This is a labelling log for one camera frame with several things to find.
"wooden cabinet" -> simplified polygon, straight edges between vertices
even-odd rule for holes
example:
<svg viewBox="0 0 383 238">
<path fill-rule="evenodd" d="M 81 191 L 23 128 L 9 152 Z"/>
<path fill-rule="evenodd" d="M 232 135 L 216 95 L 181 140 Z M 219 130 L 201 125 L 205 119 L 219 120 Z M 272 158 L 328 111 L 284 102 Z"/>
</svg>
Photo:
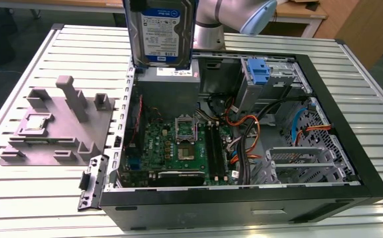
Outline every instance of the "wooden cabinet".
<svg viewBox="0 0 383 238">
<path fill-rule="evenodd" d="M 383 55 L 383 0 L 321 0 L 328 19 L 315 38 L 341 39 L 365 68 Z"/>
</svg>

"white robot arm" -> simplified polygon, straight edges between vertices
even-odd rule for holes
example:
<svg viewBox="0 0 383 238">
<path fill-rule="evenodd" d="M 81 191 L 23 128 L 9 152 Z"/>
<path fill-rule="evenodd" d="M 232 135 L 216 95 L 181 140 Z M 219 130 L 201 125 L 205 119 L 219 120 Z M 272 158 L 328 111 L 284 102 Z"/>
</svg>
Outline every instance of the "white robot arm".
<svg viewBox="0 0 383 238">
<path fill-rule="evenodd" d="M 223 25 L 245 35 L 257 35 L 275 14 L 276 0 L 200 0 L 193 48 L 217 50 L 224 46 Z"/>
</svg>

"aluminum table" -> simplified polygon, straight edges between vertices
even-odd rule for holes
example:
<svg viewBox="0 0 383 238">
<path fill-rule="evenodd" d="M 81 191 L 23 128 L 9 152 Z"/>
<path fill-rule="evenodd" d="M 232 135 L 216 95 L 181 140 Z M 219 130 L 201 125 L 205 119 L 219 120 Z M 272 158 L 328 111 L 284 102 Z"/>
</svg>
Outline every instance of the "aluminum table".
<svg viewBox="0 0 383 238">
<path fill-rule="evenodd" d="M 333 99 L 383 178 L 383 90 L 345 45 L 333 40 L 225 34 L 229 50 L 297 53 L 311 57 Z M 16 130 L 35 87 L 51 96 L 59 75 L 72 75 L 84 96 L 116 98 L 128 84 L 128 33 L 124 28 L 65 25 L 52 29 L 0 110 L 0 153 Z M 120 117 L 113 111 L 113 120 Z M 77 212 L 85 167 L 0 166 L 0 236 L 4 237 L 213 237 L 383 238 L 383 201 L 352 208 L 319 223 L 123 232 L 103 211 Z"/>
</svg>

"red cable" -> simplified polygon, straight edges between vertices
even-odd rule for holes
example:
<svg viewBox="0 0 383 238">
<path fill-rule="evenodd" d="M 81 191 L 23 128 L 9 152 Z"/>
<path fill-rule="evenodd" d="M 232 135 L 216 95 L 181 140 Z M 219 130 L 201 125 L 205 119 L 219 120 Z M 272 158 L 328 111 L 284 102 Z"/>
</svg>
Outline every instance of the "red cable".
<svg viewBox="0 0 383 238">
<path fill-rule="evenodd" d="M 137 126 L 139 126 L 139 123 L 140 123 L 140 117 L 141 117 L 141 108 L 143 108 L 143 95 L 140 95 L 140 111 L 139 111 L 137 121 L 136 121 L 136 124 L 133 126 L 133 133 L 132 133 L 131 141 L 129 141 L 128 145 L 124 148 L 129 147 L 129 145 L 131 145 L 131 143 L 133 141 L 133 138 L 136 136 L 136 130 L 137 130 Z"/>
</svg>

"metal bracket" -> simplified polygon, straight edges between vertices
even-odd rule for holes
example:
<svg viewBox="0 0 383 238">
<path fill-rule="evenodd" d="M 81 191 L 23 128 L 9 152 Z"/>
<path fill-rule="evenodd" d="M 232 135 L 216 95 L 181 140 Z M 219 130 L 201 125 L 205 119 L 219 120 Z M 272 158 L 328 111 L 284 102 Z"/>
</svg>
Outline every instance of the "metal bracket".
<svg viewBox="0 0 383 238">
<path fill-rule="evenodd" d="M 100 196 L 103 191 L 108 156 L 99 155 L 91 159 L 87 172 L 83 172 L 79 188 L 83 190 L 77 211 L 101 210 Z"/>
</svg>

